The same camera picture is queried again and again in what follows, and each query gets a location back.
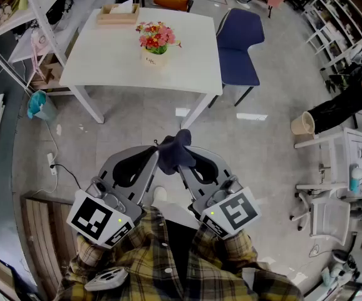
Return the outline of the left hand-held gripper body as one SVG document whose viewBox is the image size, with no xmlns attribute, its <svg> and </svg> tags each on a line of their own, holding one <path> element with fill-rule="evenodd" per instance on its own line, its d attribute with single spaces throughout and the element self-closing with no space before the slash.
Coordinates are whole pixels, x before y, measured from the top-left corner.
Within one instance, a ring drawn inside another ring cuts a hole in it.
<svg viewBox="0 0 362 301">
<path fill-rule="evenodd" d="M 66 222 L 92 243 L 112 249 L 145 215 L 141 206 L 94 177 L 87 190 L 75 192 Z"/>
</svg>

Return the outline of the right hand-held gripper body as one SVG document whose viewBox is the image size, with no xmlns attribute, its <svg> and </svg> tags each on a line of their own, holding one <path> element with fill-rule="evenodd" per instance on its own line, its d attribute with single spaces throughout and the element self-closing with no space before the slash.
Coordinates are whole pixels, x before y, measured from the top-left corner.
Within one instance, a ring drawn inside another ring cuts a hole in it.
<svg viewBox="0 0 362 301">
<path fill-rule="evenodd" d="M 259 205 L 249 187 L 231 176 L 217 189 L 195 200 L 189 210 L 221 240 L 238 234 L 261 217 Z"/>
</svg>

